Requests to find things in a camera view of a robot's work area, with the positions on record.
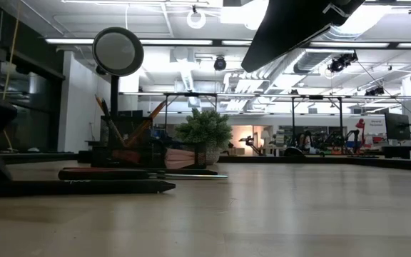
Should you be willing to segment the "black pen with scale print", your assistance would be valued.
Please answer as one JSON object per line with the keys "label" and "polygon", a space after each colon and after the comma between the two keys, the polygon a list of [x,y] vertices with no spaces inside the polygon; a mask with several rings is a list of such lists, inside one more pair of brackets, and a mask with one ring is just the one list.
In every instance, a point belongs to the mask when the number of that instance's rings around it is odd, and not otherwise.
{"label": "black pen with scale print", "polygon": [[0,181],[0,197],[163,193],[175,187],[159,180]]}

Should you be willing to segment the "red and black scissors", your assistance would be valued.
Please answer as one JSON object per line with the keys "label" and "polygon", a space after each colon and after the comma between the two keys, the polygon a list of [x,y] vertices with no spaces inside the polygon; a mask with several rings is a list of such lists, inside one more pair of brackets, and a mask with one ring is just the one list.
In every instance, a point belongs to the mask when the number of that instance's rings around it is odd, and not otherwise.
{"label": "red and black scissors", "polygon": [[59,171],[58,178],[60,180],[143,180],[150,178],[224,179],[227,176],[206,169],[68,167]]}

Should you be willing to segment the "pink sticky note pad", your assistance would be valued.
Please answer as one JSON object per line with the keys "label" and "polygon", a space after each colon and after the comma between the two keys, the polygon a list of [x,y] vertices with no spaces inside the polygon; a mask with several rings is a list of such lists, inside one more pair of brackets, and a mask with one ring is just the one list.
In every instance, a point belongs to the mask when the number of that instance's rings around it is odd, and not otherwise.
{"label": "pink sticky note pad", "polygon": [[193,151],[168,148],[164,163],[168,169],[180,169],[195,163],[196,154]]}

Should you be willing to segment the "black mesh desk organizer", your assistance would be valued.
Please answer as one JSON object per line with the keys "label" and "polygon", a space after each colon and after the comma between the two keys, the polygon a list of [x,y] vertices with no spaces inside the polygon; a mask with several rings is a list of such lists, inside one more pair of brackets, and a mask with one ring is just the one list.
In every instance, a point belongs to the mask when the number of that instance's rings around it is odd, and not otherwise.
{"label": "black mesh desk organizer", "polygon": [[[148,117],[116,116],[112,117],[118,131],[126,140]],[[153,122],[132,147],[121,146],[109,130],[106,117],[101,117],[100,143],[93,146],[90,162],[96,168],[166,168],[164,163],[168,148],[193,151],[195,163],[186,168],[205,169],[206,148],[199,143],[183,143],[170,137],[163,138],[153,132]]]}

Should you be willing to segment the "black desk lamp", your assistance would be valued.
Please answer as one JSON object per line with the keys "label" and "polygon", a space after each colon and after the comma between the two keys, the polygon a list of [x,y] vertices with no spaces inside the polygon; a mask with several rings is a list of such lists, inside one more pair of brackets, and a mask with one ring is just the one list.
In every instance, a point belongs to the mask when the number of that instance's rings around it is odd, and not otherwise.
{"label": "black desk lamp", "polygon": [[117,116],[119,80],[140,69],[144,59],[143,45],[128,29],[108,27],[93,39],[92,55],[98,67],[111,75],[110,116]]}

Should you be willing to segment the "green artificial potted plant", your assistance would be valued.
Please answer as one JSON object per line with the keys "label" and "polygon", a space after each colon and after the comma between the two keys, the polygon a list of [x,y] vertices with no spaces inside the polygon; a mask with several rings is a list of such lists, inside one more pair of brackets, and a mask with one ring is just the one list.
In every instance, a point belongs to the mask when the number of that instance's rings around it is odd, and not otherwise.
{"label": "green artificial potted plant", "polygon": [[204,146],[206,163],[211,166],[218,162],[220,153],[228,148],[233,136],[227,115],[216,110],[199,111],[193,108],[186,121],[177,125],[176,137],[184,143]]}

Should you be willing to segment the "black monitor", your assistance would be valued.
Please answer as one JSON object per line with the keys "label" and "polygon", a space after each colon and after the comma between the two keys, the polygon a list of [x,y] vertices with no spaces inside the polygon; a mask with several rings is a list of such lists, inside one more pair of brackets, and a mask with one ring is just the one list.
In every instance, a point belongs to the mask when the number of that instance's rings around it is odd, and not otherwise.
{"label": "black monitor", "polygon": [[411,139],[409,117],[402,114],[385,114],[388,140],[407,141]]}

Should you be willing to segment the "black background frame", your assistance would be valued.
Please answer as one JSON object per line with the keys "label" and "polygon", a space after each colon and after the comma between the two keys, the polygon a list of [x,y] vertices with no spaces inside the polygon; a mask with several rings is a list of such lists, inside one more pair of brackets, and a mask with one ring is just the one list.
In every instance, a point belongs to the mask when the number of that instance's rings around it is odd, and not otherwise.
{"label": "black background frame", "polygon": [[341,151],[344,151],[344,127],[343,127],[343,96],[325,96],[325,95],[291,95],[291,116],[292,116],[292,138],[289,146],[296,147],[296,133],[295,133],[295,100],[308,99],[311,101],[328,100],[335,108],[339,110],[340,119],[340,139],[341,139]]}
{"label": "black background frame", "polygon": [[215,109],[215,111],[218,110],[218,95],[217,93],[203,93],[203,92],[193,92],[193,91],[187,91],[187,92],[165,92],[163,93],[165,96],[165,99],[163,101],[163,107],[164,107],[164,136],[163,138],[166,138],[168,136],[168,124],[167,124],[167,119],[168,119],[168,107],[169,105],[174,102],[179,96],[183,96],[186,98],[189,97],[195,97],[195,98],[205,98],[210,102],[212,107]]}

